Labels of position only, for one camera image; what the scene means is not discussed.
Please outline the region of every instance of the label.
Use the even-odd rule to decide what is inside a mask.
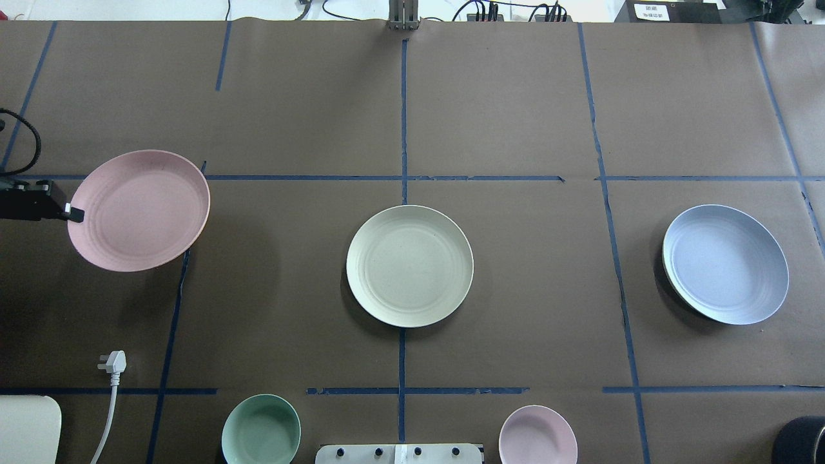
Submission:
[[[634,3],[633,7],[636,10],[636,17],[638,19],[645,19],[648,21],[670,21],[667,15],[667,7],[665,5],[643,5],[641,3]]]

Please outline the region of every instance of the power plug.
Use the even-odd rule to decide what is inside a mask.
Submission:
[[[97,368],[111,374],[111,386],[119,385],[120,373],[126,370],[126,353],[120,350],[102,354],[101,361],[105,361],[105,363],[98,364]]]

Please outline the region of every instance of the blue tape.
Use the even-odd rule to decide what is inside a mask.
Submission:
[[[154,460],[154,450],[158,443],[158,430],[160,429],[160,419],[163,414],[163,397],[166,395],[166,384],[169,378],[169,367],[172,364],[172,349],[175,346],[175,334],[177,333],[177,321],[181,315],[181,303],[183,300],[183,282],[186,280],[186,271],[189,269],[189,257],[191,249],[183,254],[183,264],[181,265],[181,279],[177,284],[177,297],[175,298],[175,310],[172,312],[172,325],[169,328],[169,340],[166,345],[166,357],[163,359],[163,372],[158,389],[158,403],[155,405],[155,416],[152,422],[152,435],[149,439],[149,448],[146,453],[146,463],[151,464]]]
[[[825,386],[805,385],[713,385],[713,386],[606,386],[601,389],[608,395],[614,394],[657,394],[657,393],[735,393],[735,392],[791,392],[804,391],[825,393]]]
[[[109,395],[111,388],[0,388],[0,395]],[[157,388],[118,388],[118,395],[156,395]]]
[[[224,33],[224,51],[220,54],[220,67],[218,68],[218,80],[214,83],[214,90],[220,92],[220,84],[224,81],[224,65],[226,65],[226,52],[229,50],[229,36],[232,34],[232,22],[226,21],[226,32]]]
[[[401,41],[401,204],[407,204],[407,42]]]
[[[49,53],[49,47],[51,46],[52,38],[54,37],[54,31],[57,29],[57,21],[52,21],[52,26],[49,29],[49,36],[46,37],[46,43],[43,44],[43,51],[40,52],[40,60],[37,62],[37,67],[35,68],[34,75],[31,76],[31,82],[29,82],[29,89],[26,90],[26,97],[23,98],[23,106],[20,108],[20,111],[17,113],[20,117],[26,116],[26,108],[29,107],[29,101],[31,100],[31,94],[35,90],[35,84],[37,84],[37,78],[40,76],[40,70],[43,69],[43,62],[46,60],[46,54]],[[9,158],[12,156],[12,150],[14,149],[14,142],[17,140],[17,132],[20,131],[20,121],[16,121],[14,123],[14,129],[12,129],[12,135],[8,139],[8,145],[6,145],[6,154],[2,157],[2,163],[0,163],[0,171],[6,170],[6,164],[8,164]]]
[[[599,176],[601,179],[601,194],[604,197],[605,213],[607,215],[607,230],[610,234],[610,248],[613,252],[613,268],[616,279],[619,281],[619,293],[621,295],[622,317],[625,320],[625,345],[627,346],[627,358],[630,363],[630,377],[633,386],[639,386],[639,374],[636,370],[636,354],[633,348],[633,335],[630,333],[630,317],[627,312],[627,298],[625,295],[625,284],[621,275],[621,263],[619,262],[619,246],[616,243],[615,227],[613,225],[613,212],[611,211],[610,195],[607,190],[607,173],[605,170],[605,160],[601,153],[601,142],[598,132],[596,132],[596,103],[593,99],[593,87],[590,79],[590,67],[587,64],[587,48],[584,43],[584,29],[582,23],[578,23],[578,41],[582,52],[582,69],[584,71],[584,83],[587,87],[587,103],[590,107],[590,122],[593,130],[593,143],[596,146],[596,153],[599,161]],[[642,397],[639,393],[634,394],[636,402],[636,419],[639,423],[639,438],[642,442],[642,456],[644,464],[650,464],[650,450],[648,448],[647,427],[644,424],[644,409],[642,407]]]
[[[405,391],[408,395],[521,395],[530,391],[530,388],[525,386],[410,387]]]
[[[407,407],[407,330],[398,330],[398,442],[405,443]]]
[[[796,182],[794,176],[605,176],[613,181]]]
[[[788,136],[788,130],[785,127],[785,119],[782,117],[782,111],[779,108],[779,103],[776,102],[776,95],[773,91],[773,86],[771,85],[771,78],[768,76],[767,69],[765,68],[765,60],[762,58],[762,49],[759,46],[759,38],[757,37],[757,29],[752,22],[749,22],[748,25],[751,28],[751,38],[753,38],[753,46],[757,51],[757,60],[759,62],[759,69],[762,72],[762,78],[765,80],[765,87],[768,91],[768,96],[771,98],[771,105],[774,107],[774,113],[776,114],[776,120],[779,123],[780,132],[782,133],[782,140],[785,141],[785,147],[788,149],[788,155],[790,156],[790,162],[794,165],[794,172],[796,173],[797,180],[799,180],[799,188],[802,191],[802,196],[805,200],[805,205],[808,207],[808,217],[811,219],[811,225],[813,226],[813,232],[817,236],[817,242],[819,243],[819,251],[822,253],[823,258],[825,258],[825,241],[823,241],[823,234],[822,229],[819,227],[819,220],[817,220],[816,212],[813,210],[813,206],[811,205],[811,196],[808,194],[808,188],[805,186],[804,178],[802,176],[802,171],[799,169],[799,162],[796,159],[796,153],[794,152],[794,146],[790,143],[790,137]]]
[[[212,174],[206,176],[210,181],[400,181],[402,176],[325,176],[325,175],[235,175],[235,174]]]
[[[395,387],[308,388],[307,395],[397,395]]]
[[[551,181],[566,182],[560,176],[409,176],[411,181]]]

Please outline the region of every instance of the pink bowl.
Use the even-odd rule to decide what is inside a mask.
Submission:
[[[539,405],[515,410],[498,435],[502,464],[576,464],[573,429],[556,411]]]
[[[133,272],[168,263],[195,243],[210,192],[188,159],[146,149],[92,171],[71,202],[86,211],[82,223],[67,223],[74,248],[101,268]]]

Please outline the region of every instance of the black box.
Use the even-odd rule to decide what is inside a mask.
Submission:
[[[644,15],[654,15],[645,19]],[[613,22],[698,22],[702,24],[721,24],[719,8],[715,3],[695,2],[645,2],[625,0]]]

